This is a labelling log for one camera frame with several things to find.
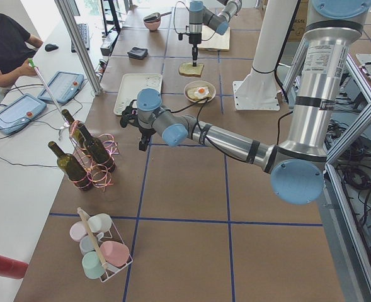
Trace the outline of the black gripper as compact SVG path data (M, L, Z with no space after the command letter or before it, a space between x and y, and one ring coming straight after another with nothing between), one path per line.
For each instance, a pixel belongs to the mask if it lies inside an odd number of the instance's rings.
M155 130L144 128L140 125L137 109L133 107L133 103L135 99L131 100L129 105L122 111L121 119L120 119L120 126L122 128L126 128L128 125L132 125L139 129L142 137L139 142L139 150L147 150L151 137L155 134Z
M201 33L189 33L188 41L190 44L193 45L191 53L192 53L192 66L197 66L197 59L198 59L198 44L201 44Z

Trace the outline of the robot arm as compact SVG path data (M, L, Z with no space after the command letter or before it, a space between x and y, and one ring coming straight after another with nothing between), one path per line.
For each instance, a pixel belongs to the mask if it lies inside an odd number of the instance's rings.
M274 193L292 204L307 204L322 193L327 127L340 91L350 45L363 31L371 1L310 1L303 44L302 78L295 98L292 124L286 141L265 145L203 122L176 116L162 104L154 89L143 89L136 105L122 113L120 125L141 132L139 148L146 150L158 134L169 146L185 139L217 149L238 161L254 164L271 175Z
M228 0L219 1L224 5L219 14L211 12L203 4L203 1L190 1L188 8L188 26L186 35L189 44L192 44L192 66L197 66L198 45L202 42L202 26L209 27L214 33L224 35L229 27L231 18L238 14L242 8L242 1Z

